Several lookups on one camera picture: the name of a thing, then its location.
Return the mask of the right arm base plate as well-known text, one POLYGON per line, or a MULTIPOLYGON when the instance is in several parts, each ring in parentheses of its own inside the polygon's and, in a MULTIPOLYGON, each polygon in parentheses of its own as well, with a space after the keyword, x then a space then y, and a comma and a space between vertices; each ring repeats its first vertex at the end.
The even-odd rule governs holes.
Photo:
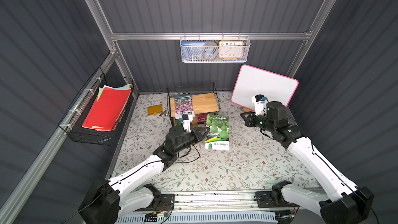
POLYGON ((296 204, 286 201, 280 192, 274 190, 257 191, 255 192, 254 200, 258 208, 297 207, 296 204))

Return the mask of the green plant seed bag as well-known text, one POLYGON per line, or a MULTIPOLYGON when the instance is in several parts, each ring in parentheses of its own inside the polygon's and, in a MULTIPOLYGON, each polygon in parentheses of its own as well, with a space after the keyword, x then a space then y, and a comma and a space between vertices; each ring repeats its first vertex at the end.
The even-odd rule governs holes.
POLYGON ((209 150, 230 150, 229 117, 207 115, 206 126, 209 127, 209 133, 205 141, 205 148, 209 150))

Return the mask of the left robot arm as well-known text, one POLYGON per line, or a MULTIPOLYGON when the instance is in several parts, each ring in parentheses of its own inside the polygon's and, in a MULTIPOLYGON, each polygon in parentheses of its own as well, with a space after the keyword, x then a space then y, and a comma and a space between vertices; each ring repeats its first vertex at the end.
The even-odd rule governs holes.
POLYGON ((119 176, 95 180, 78 209, 79 215, 87 224, 114 224, 135 210, 156 208, 161 193, 145 181, 171 167, 182 150, 205 140, 209 131, 197 127, 187 133, 181 127, 171 127, 165 141, 144 162, 119 176))

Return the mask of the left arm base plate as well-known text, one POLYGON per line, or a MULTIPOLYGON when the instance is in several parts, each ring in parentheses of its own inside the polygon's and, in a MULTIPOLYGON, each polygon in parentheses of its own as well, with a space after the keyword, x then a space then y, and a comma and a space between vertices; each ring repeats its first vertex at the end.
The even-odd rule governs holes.
POLYGON ((174 194, 160 194, 155 196, 151 204, 149 205, 150 211, 161 212, 161 211, 172 211, 175 205, 174 194))

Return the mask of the black wire wooden shelf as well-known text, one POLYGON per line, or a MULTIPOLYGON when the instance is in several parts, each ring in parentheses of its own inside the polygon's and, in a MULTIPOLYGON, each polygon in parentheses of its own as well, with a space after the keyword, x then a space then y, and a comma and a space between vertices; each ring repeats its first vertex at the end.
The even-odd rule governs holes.
POLYGON ((166 95, 167 112, 172 125, 176 124, 175 100, 182 96, 192 96, 193 111, 196 115, 219 114, 220 103, 214 82, 167 88, 166 95))

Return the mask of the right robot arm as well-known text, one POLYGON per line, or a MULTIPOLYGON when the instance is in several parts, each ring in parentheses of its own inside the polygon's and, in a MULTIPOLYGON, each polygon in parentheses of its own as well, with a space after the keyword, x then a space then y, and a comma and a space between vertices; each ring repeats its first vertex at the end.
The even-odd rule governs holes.
POLYGON ((257 111, 240 116, 245 126, 259 128, 262 134, 269 132, 304 164, 324 190, 324 194, 317 194, 284 180, 272 187, 271 199, 275 204, 302 206, 327 224, 359 224, 368 218, 373 211, 374 194, 348 179, 315 147, 303 128, 291 124, 281 102, 260 104, 257 111))

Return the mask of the purple flower seed bag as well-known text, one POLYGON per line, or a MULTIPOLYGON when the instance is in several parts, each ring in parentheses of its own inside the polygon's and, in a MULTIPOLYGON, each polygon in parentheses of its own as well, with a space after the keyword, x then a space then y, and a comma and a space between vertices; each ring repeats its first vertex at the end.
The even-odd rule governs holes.
POLYGON ((193 109, 193 96, 192 95, 182 95, 176 96, 174 98, 174 110, 175 110, 175 118, 179 119, 184 114, 194 116, 193 109))

